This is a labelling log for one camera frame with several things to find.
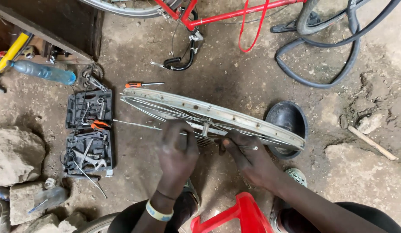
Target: wooden stick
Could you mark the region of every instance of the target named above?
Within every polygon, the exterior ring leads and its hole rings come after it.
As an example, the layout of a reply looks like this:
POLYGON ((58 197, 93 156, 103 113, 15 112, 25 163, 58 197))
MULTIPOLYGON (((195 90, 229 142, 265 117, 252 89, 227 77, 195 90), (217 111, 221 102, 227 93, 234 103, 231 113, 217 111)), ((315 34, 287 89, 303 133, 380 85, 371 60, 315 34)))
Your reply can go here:
POLYGON ((373 140, 368 138, 366 135, 359 132, 359 130, 357 130, 351 126, 348 127, 348 130, 350 130, 350 132, 354 133, 356 136, 358 136, 363 141, 367 142, 369 145, 373 146, 376 150, 378 150, 380 153, 382 153, 384 156, 386 156, 389 160, 393 161, 393 160, 399 159, 398 157, 392 155, 389 151, 385 150, 382 146, 379 146, 379 144, 377 144, 376 142, 374 142, 373 140))

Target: chainring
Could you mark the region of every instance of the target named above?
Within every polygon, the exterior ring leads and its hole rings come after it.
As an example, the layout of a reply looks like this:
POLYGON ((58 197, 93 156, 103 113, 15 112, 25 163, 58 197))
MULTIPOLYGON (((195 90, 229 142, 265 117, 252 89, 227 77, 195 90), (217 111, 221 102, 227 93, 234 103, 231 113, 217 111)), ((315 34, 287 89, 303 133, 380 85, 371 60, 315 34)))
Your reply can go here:
POLYGON ((99 64, 94 63, 84 67, 79 74, 79 80, 78 80, 80 87, 84 90, 97 89, 96 86, 89 83, 87 76, 90 73, 93 75, 94 78, 98 79, 98 81, 100 82, 102 82, 104 78, 104 70, 99 64))

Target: black rubber bowl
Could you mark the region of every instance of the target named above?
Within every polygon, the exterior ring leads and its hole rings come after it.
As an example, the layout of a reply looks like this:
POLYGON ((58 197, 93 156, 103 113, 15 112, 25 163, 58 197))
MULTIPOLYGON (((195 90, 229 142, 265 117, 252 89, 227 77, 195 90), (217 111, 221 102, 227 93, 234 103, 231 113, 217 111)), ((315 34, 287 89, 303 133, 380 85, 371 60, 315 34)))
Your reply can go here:
MULTIPOLYGON (((299 135, 307 140, 308 124, 301 108, 291 101, 281 101, 274 105, 265 118, 266 122, 299 135)), ((292 159, 301 151, 292 151, 275 146, 268 146, 270 151, 279 159, 292 159)))

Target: blue plastic bottle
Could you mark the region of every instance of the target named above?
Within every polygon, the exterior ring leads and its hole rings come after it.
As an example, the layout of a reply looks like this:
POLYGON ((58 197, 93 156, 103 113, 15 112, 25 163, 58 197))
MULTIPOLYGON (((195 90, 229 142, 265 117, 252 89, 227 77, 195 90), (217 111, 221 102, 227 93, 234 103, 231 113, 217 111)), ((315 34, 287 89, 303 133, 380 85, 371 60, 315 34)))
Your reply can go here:
POLYGON ((75 74, 71 71, 64 71, 55 67, 44 66, 32 61, 7 61, 7 65, 13 67, 18 72, 40 77, 43 79, 72 85, 75 82, 75 74))

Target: hand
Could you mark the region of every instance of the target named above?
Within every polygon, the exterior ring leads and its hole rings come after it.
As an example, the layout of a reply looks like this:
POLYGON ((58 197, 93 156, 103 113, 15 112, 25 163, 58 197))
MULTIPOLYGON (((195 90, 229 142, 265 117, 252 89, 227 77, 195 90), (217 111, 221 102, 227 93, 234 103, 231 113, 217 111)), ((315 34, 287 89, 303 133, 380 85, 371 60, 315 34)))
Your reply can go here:
POLYGON ((282 173, 272 162, 264 145, 257 137, 241 134, 232 129, 222 141, 226 150, 234 158, 238 170, 253 185, 274 190, 277 178, 282 173), (240 146, 257 146, 258 150, 242 149, 240 146))
POLYGON ((199 158, 199 149, 193 128, 184 120, 166 121, 157 152, 163 171, 157 190, 176 199, 195 169, 199 158))

